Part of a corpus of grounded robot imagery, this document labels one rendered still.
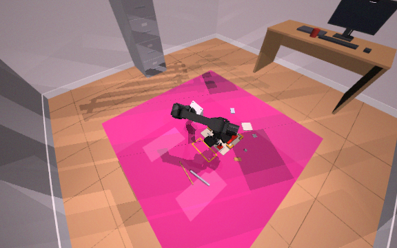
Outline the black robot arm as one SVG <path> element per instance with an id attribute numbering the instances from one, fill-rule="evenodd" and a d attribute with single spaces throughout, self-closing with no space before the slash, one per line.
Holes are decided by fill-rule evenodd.
<path id="1" fill-rule="evenodd" d="M 227 143 L 228 141 L 230 141 L 233 135 L 236 136 L 240 127 L 239 125 L 230 123 L 228 119 L 223 117 L 208 118 L 205 116 L 201 116 L 197 114 L 196 110 L 190 107 L 190 105 L 184 106 L 180 103 L 173 104 L 170 115 L 172 115 L 173 118 L 177 118 L 180 120 L 182 118 L 189 119 L 191 121 L 208 126 L 210 130 L 213 130 L 213 132 L 221 134 L 218 135 L 218 137 L 223 143 Z"/>

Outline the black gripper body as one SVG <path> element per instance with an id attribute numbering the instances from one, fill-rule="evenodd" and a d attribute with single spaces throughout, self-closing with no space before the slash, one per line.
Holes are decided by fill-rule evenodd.
<path id="1" fill-rule="evenodd" d="M 217 139 L 219 139 L 218 135 L 221 135 L 221 134 L 218 134 L 216 132 L 212 132 L 212 133 L 213 133 L 213 135 L 212 135 L 213 137 L 207 136 L 206 138 L 204 138 L 204 142 L 209 147 L 212 147 L 215 144 L 215 142 L 217 141 Z"/>

